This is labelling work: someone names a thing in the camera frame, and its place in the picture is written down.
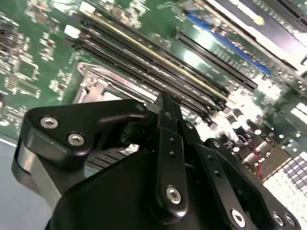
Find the capacitor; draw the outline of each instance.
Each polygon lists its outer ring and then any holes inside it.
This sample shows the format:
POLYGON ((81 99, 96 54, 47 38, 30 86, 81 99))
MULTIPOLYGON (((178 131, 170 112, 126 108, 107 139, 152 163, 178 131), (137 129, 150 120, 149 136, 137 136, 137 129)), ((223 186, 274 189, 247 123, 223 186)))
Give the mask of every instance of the capacitor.
POLYGON ((6 97, 3 93, 0 93, 0 114, 2 109, 6 106, 6 97))

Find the ram slot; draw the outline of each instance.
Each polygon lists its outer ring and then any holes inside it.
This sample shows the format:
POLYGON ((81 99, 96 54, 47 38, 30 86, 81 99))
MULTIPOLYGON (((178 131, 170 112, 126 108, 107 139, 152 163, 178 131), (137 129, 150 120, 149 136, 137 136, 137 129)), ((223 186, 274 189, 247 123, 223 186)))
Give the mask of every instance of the ram slot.
POLYGON ((221 100, 221 103, 229 101, 227 98, 229 91, 221 84, 214 82, 199 70, 187 65, 187 63, 185 63, 183 60, 159 47, 154 42, 141 35, 139 32, 122 24, 119 22, 119 20, 108 15, 103 10, 95 8, 95 13, 90 13, 86 10, 81 10, 81 13, 81 15, 73 15, 74 21, 80 22, 88 29, 94 29, 112 37, 116 36, 116 39, 118 40, 122 39, 125 44, 129 44, 129 46, 133 47, 134 49, 139 49, 142 51, 143 55, 154 58, 156 64, 161 68, 172 71, 176 75, 180 74, 189 81, 193 82, 195 88, 198 88, 199 90, 202 89, 203 91, 206 90, 214 94, 215 97, 223 99, 221 100), (106 19, 104 17, 111 19, 112 21, 105 21, 106 19))
POLYGON ((143 82, 153 90, 158 92, 169 91, 170 93, 179 96, 182 99, 183 106, 196 114, 201 115, 209 113, 205 105, 198 103, 187 95, 184 89, 181 89, 178 85, 175 86, 172 82, 168 82, 163 78, 154 76, 152 73, 148 73, 145 68, 140 68, 140 66, 143 66, 142 63, 136 65, 136 60, 131 61, 128 57, 120 56, 120 52, 115 53, 110 49, 103 48, 89 41, 66 40, 66 44, 92 55, 98 60, 103 61, 108 66, 113 66, 115 69, 127 73, 131 78, 143 82))
POLYGON ((198 43, 190 39, 181 31, 177 31, 176 39, 183 46, 185 46, 190 51, 194 52, 199 57, 204 59, 204 61, 209 61, 219 67, 224 72, 226 72, 238 84, 244 86, 250 91, 254 91, 255 89, 257 89, 258 85, 255 82, 244 76, 242 73, 230 66, 228 63, 219 59, 215 54, 200 46, 198 43))

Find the green circuit board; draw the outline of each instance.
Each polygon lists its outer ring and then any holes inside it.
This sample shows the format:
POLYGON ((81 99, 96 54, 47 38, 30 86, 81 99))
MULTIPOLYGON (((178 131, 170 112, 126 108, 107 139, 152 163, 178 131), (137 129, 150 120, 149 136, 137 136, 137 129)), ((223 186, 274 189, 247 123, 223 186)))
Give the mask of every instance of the green circuit board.
MULTIPOLYGON (((74 25, 70 15, 78 12, 81 1, 0 0, 0 3, 2 23, 11 20, 16 24, 16 47, 19 48, 18 54, 0 56, 0 93, 6 98, 6 106, 1 110, 0 132, 17 138, 23 115, 28 109, 72 103, 83 78, 76 70, 79 62, 103 63, 63 43, 65 26, 74 25)), ((197 68, 208 78, 229 87, 230 91, 241 86, 232 82, 228 73, 179 44, 174 37, 176 30, 183 31, 251 80, 265 77, 265 73, 187 19, 175 0, 92 0, 92 3, 115 17, 121 17, 123 23, 197 68)), ((279 85, 281 95, 288 91, 288 84, 292 83, 289 75, 281 74, 277 65, 241 36, 230 29, 226 31, 229 40, 238 42, 253 58, 271 68, 269 78, 279 85)), ((276 101, 258 90, 251 96, 262 109, 270 108, 276 101)))
POLYGON ((290 0, 295 6, 300 8, 305 14, 307 14, 307 1, 305 0, 290 0))

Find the bolt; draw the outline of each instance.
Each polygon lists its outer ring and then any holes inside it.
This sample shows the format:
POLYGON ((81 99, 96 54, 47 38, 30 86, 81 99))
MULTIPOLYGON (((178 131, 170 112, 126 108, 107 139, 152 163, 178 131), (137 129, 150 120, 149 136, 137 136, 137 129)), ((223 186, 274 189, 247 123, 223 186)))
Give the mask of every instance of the bolt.
POLYGON ((246 226, 244 217, 241 213, 239 213, 235 209, 232 209, 230 214, 238 226, 240 226, 241 228, 244 228, 246 226))
POLYGON ((165 116, 167 116, 169 119, 172 119, 172 115, 169 112, 166 112, 165 116))
POLYGON ((40 125, 44 128, 53 129, 59 126, 59 122, 52 117, 43 117, 40 120, 40 125))
POLYGON ((136 108, 138 109, 138 110, 140 110, 140 111, 144 111, 144 106, 143 105, 141 105, 141 104, 137 104, 136 105, 136 108))
POLYGON ((181 202, 181 194, 180 192, 172 187, 166 189, 166 197, 170 202, 177 205, 181 202))
POLYGON ((189 127, 190 129, 194 128, 194 126, 190 122, 187 122, 187 127, 189 127))
POLYGON ((68 142, 73 146, 81 146, 85 140, 80 134, 73 133, 68 136, 68 142))
POLYGON ((284 226, 283 219, 276 212, 273 212, 273 217, 280 226, 284 226))
POLYGON ((286 217, 286 220, 287 220, 293 227, 296 226, 294 220, 293 220, 288 214, 285 214, 284 217, 286 217))
POLYGON ((219 142, 217 142, 216 140, 213 142, 213 144, 214 144, 214 146, 216 146, 217 148, 219 148, 219 147, 220 147, 219 142))

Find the motherboard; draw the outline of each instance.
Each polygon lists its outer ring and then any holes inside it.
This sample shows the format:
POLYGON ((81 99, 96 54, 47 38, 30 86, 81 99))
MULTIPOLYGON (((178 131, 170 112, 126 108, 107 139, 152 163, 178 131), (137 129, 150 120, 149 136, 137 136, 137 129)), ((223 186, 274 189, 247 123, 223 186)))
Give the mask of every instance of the motherboard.
POLYGON ((119 50, 125 51, 124 57, 118 57, 122 63, 126 58, 138 57, 133 56, 133 49, 120 44, 121 40, 101 33, 100 25, 108 30, 113 28, 109 33, 129 33, 138 42, 134 46, 144 46, 144 52, 150 50, 155 59, 167 65, 160 69, 161 64, 150 67, 162 80, 146 77, 152 84, 160 85, 150 88, 142 84, 151 95, 149 101, 160 90, 172 91, 189 104, 186 115, 197 119, 225 109, 222 105, 227 101, 236 104, 239 94, 246 106, 259 110, 254 117, 262 116, 283 99, 291 86, 302 81, 297 80, 292 68, 262 46, 251 44, 250 39, 242 37, 210 9, 197 8, 192 1, 175 0, 4 2, 0 14, 1 132, 17 138, 23 115, 30 108, 84 100, 76 96, 82 95, 80 84, 84 85, 86 73, 93 68, 125 74, 123 67, 99 57, 98 49, 93 51, 97 45, 93 40, 104 39, 109 50, 105 57, 119 50), (99 15, 87 11, 91 6, 99 15), (83 44, 93 44, 91 51, 72 48, 82 46, 79 41, 70 40, 76 40, 74 33, 83 37, 79 39, 83 44), (83 72, 80 63, 86 68, 83 72), (169 87, 172 81, 178 85, 176 89, 169 87))
POLYGON ((168 91, 203 141, 219 139, 262 181, 287 176, 307 194, 307 1, 0 2, 3 135, 17 140, 34 107, 150 104, 168 91))

